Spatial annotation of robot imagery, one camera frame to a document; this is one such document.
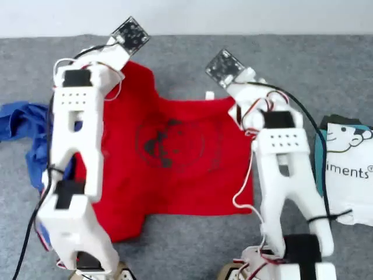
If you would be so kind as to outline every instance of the blue garment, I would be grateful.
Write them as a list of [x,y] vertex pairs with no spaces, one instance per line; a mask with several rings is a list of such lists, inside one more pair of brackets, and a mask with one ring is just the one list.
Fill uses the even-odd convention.
[[[27,169],[31,185],[39,193],[44,185],[41,175],[47,168],[47,113],[48,106],[27,101],[4,104],[0,109],[0,141],[13,141],[24,137],[32,138],[31,149],[26,153]],[[65,169],[64,179],[71,176],[72,160]],[[46,228],[36,223],[37,232],[44,239],[46,248],[51,248]]]

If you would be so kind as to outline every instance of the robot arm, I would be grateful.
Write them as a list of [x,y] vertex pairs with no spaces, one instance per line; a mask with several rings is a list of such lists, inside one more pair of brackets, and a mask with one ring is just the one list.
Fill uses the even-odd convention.
[[[121,69],[149,39],[149,35],[130,17],[111,34],[107,46],[90,51],[54,73],[54,129],[50,162],[51,178],[43,173],[45,194],[38,219],[49,232],[51,244],[64,266],[95,279],[112,279],[119,256],[109,235],[100,226],[92,203],[101,199],[103,183],[103,110],[106,95],[124,75]],[[81,128],[75,129],[81,122]],[[84,183],[62,179],[74,153],[82,155],[87,175]]]
[[[290,107],[284,93],[265,86],[263,79],[256,80],[255,71],[245,68],[227,50],[222,50],[210,62],[206,73],[235,100],[235,106],[228,113],[239,128],[256,134],[252,149],[256,156],[263,197],[261,214],[264,223],[261,230],[270,249],[283,258],[293,249],[293,245],[286,246],[280,224],[286,199],[295,202],[306,220],[326,216],[325,206],[317,193],[312,174],[302,114]],[[315,220],[309,224],[309,229],[317,237],[316,245],[320,249],[318,254],[330,256],[334,245],[329,221]],[[275,267],[278,269],[274,278],[261,279],[300,279],[297,265],[290,268],[292,271],[295,269],[295,274],[289,273],[287,265]],[[316,266],[315,273],[317,279],[335,279],[332,264],[320,263]]]

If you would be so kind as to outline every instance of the gray carpet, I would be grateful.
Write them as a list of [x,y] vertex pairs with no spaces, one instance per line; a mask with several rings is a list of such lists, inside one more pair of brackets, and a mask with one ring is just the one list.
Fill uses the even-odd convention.
[[[0,40],[0,103],[47,102],[55,60],[105,43],[104,37],[23,38]],[[226,94],[204,73],[205,65],[227,47],[245,65],[302,100],[319,123],[338,113],[373,124],[373,37],[371,36],[165,36],[153,37],[133,58],[150,67],[160,94],[171,99],[202,99],[206,90]],[[309,135],[314,133],[307,123]],[[11,279],[27,221],[37,202],[30,187],[25,139],[0,143],[0,272]],[[255,177],[255,204],[261,201]],[[307,230],[293,204],[281,217],[285,233]],[[215,279],[220,268],[258,244],[259,223],[253,215],[194,217],[154,215],[140,238],[116,244],[122,260],[141,279]],[[330,259],[339,280],[370,279],[373,230],[333,223],[335,253]],[[19,279],[66,279],[32,234]]]

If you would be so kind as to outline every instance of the red t-shirt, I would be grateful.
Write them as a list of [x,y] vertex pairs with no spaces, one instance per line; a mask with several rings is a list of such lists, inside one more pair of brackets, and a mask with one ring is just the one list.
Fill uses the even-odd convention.
[[[121,93],[104,105],[103,195],[93,205],[112,241],[139,235],[147,214],[250,213],[232,204],[251,144],[228,115],[234,100],[166,100],[151,70],[128,62],[123,73]],[[76,178],[84,179],[76,158]],[[238,202],[252,203],[251,178]]]

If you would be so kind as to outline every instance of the black zip tie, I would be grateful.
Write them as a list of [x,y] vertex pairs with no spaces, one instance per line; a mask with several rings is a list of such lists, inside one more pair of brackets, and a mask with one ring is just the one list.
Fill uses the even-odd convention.
[[64,172],[63,170],[58,169],[58,168],[55,167],[54,165],[49,166],[47,169],[48,169],[48,170],[54,170],[54,171],[57,171],[58,173],[60,173],[60,174],[62,174],[62,175],[65,174],[65,172]]
[[352,212],[352,209],[349,209],[349,210],[343,211],[343,212],[341,212],[339,214],[330,214],[330,215],[326,215],[326,216],[316,216],[316,217],[313,217],[313,218],[309,219],[307,221],[307,223],[312,223],[312,222],[315,222],[315,221],[321,220],[321,219],[328,219],[330,221],[334,221],[337,218],[339,218],[339,217],[341,217],[343,215],[347,215],[347,214],[349,214],[351,212]]

